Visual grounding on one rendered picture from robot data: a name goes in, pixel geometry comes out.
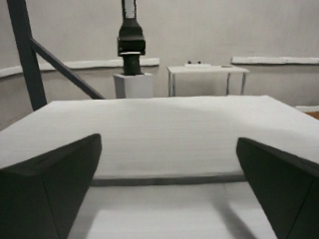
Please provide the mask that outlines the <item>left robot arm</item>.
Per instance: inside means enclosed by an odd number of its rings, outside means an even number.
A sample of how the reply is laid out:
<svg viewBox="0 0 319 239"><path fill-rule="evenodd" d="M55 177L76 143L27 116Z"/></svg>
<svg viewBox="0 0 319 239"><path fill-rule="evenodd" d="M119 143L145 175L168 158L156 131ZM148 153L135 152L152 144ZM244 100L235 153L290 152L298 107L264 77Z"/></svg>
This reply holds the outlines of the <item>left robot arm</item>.
<svg viewBox="0 0 319 239"><path fill-rule="evenodd" d="M124 10L124 13L123 13ZM118 57L123 57L123 76L144 75L141 73L140 56L146 55L145 36L143 28L137 21L136 0L122 0L123 24L117 37ZM120 52L120 53L119 53ZM139 54L127 54L127 52L140 52ZM139 66L140 64L140 66Z"/></svg>

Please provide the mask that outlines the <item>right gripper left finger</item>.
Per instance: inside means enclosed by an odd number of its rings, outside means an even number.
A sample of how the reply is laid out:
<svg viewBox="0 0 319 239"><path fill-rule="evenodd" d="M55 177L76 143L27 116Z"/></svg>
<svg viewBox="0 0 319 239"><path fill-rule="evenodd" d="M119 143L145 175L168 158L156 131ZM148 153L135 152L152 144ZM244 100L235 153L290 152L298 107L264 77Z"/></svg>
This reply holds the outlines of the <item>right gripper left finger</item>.
<svg viewBox="0 0 319 239"><path fill-rule="evenodd" d="M93 133L0 168L0 239L67 239L102 149Z"/></svg>

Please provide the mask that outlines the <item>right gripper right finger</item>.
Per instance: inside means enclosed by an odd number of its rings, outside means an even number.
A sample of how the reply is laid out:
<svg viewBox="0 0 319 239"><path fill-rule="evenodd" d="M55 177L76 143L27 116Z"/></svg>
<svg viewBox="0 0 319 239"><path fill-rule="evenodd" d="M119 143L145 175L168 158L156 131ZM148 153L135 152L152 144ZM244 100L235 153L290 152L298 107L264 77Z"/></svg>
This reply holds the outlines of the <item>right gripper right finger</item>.
<svg viewBox="0 0 319 239"><path fill-rule="evenodd" d="M241 136L242 171L277 239L319 239L319 163Z"/></svg>

